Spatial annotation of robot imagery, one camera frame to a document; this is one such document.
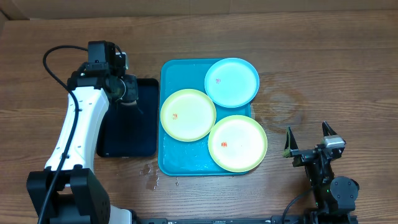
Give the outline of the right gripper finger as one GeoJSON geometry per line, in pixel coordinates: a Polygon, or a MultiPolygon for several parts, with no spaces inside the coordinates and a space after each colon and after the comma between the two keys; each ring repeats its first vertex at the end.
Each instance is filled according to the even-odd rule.
{"type": "Polygon", "coordinates": [[[336,132],[331,128],[331,126],[326,121],[322,122],[322,131],[324,137],[336,135],[336,132]]]}
{"type": "Polygon", "coordinates": [[[294,157],[297,155],[298,151],[299,151],[298,145],[296,143],[296,140],[294,138],[292,130],[291,130],[290,126],[287,126],[286,142],[285,142],[285,147],[284,147],[282,156],[283,157],[294,157]]]}

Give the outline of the green plate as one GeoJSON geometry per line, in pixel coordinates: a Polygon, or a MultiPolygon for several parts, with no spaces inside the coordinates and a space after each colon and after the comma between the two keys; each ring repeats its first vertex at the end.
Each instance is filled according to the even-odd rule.
{"type": "Polygon", "coordinates": [[[265,158],[267,136],[254,119],[231,115],[218,121],[210,131],[208,150],[211,158],[222,169],[247,172],[265,158]]]}
{"type": "Polygon", "coordinates": [[[176,91],[161,106],[160,123],[178,141],[197,141],[209,134],[216,123],[215,104],[199,90],[176,91]]]}

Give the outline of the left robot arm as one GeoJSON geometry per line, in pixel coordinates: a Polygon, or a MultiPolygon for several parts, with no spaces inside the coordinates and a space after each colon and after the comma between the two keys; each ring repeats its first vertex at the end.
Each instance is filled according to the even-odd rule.
{"type": "Polygon", "coordinates": [[[58,142],[26,187],[39,223],[139,223],[134,211],[111,205],[94,174],[103,118],[110,106],[137,105],[137,80],[126,74],[127,55],[116,44],[91,41],[84,50],[88,60],[61,84],[68,109],[58,142]]]}

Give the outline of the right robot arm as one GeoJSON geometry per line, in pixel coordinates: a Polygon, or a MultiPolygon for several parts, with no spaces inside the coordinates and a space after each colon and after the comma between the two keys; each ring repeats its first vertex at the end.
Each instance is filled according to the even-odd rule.
{"type": "Polygon", "coordinates": [[[284,158],[292,158],[294,167],[303,166],[310,181],[310,190],[302,193],[289,203],[290,206],[310,192],[313,192],[316,208],[308,209],[303,216],[304,223],[353,223],[355,217],[349,214],[355,210],[359,184],[348,177],[335,177],[331,163],[339,159],[346,141],[330,125],[322,122],[323,139],[313,149],[300,150],[290,127],[287,128],[284,158]]]}

